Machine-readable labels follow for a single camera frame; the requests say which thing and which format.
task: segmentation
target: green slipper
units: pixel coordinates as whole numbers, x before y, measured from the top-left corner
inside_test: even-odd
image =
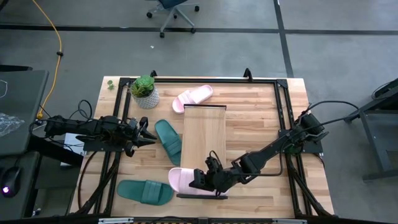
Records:
[[[149,205],[164,205],[173,197],[170,185],[151,180],[122,180],[117,193],[120,197]]]
[[[172,163],[176,166],[181,164],[181,148],[182,142],[180,136],[175,132],[174,128],[162,119],[155,124],[155,130],[162,142],[163,148]]]

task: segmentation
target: wooden table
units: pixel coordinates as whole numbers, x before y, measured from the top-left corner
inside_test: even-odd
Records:
[[[107,82],[119,83],[120,77],[104,77],[95,111],[95,118],[113,113],[116,90],[109,90]],[[287,79],[295,118],[308,106],[307,92],[301,78]],[[183,133],[183,114],[171,109],[173,99],[186,89],[200,83],[156,83],[160,95],[159,104],[152,110],[140,109],[131,100],[128,117],[149,118],[148,130],[156,134],[154,124],[166,119],[179,135]],[[277,138],[279,119],[272,85],[212,83],[213,96],[205,103],[226,105],[226,159],[229,164],[245,152],[262,149]],[[125,92],[119,115],[122,115]],[[82,202],[93,193],[100,179],[104,153],[92,159],[81,186]],[[324,208],[333,213],[325,171],[319,158],[303,154],[303,164],[308,188]],[[168,183],[167,174],[174,165],[167,157],[159,140],[156,144],[139,148],[134,157],[123,154],[117,183],[124,179],[156,180]],[[262,172],[278,172],[279,157],[269,160]],[[300,208],[304,211],[302,193],[297,186]],[[104,191],[102,207],[106,203],[108,189]],[[77,210],[77,194],[73,198],[71,212]],[[203,200],[174,198],[166,205],[153,206],[122,198],[115,193],[112,216],[130,217],[218,217],[218,218],[289,218],[294,217],[287,171],[279,177],[258,177],[247,185],[237,184],[229,191],[227,200]]]

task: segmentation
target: white plant pot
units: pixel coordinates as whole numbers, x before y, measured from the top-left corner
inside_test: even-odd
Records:
[[[159,93],[156,89],[156,86],[154,86],[154,90],[149,96],[138,98],[132,94],[132,97],[142,109],[152,109],[159,103]]]

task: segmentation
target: yellow cable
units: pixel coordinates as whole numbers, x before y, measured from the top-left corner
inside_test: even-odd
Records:
[[[55,33],[57,34],[58,40],[59,40],[59,42],[60,42],[60,50],[59,50],[59,52],[62,54],[62,40],[61,40],[60,34],[59,34],[58,31],[57,31],[57,28],[55,28],[55,26],[54,26],[54,24],[52,23],[52,21],[50,20],[50,18],[46,15],[46,13],[43,11],[43,9],[36,3],[36,1],[35,1],[35,0],[32,0],[32,1],[33,1],[33,3],[39,8],[39,10],[40,10],[40,11],[42,12],[42,14],[45,16],[45,18],[49,21],[49,23],[51,24],[51,26],[52,26],[52,28],[54,29]],[[43,102],[43,105],[42,105],[43,108],[44,108],[44,106],[45,106],[47,100],[49,99],[51,93],[52,93],[53,90],[54,90],[55,83],[57,82],[58,67],[60,66],[61,56],[62,56],[62,55],[58,55],[58,62],[57,62],[57,66],[55,67],[54,81],[53,81],[53,83],[52,83],[50,92],[47,94],[47,96],[46,96],[45,99],[44,99],[44,102]],[[42,118],[43,118],[43,109],[41,108],[41,109],[39,110],[39,112],[37,113],[37,119],[42,119]]]

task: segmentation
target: pink slipper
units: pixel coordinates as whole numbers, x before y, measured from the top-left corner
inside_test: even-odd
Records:
[[[176,167],[169,171],[170,186],[177,193],[189,195],[216,195],[216,191],[210,192],[190,187],[189,183],[192,182],[193,179],[193,169]],[[228,191],[221,193],[221,195],[227,195],[227,193]]]
[[[199,104],[213,94],[213,89],[209,85],[203,85],[193,91],[186,90],[173,101],[173,110],[178,114],[184,113],[184,104]]]

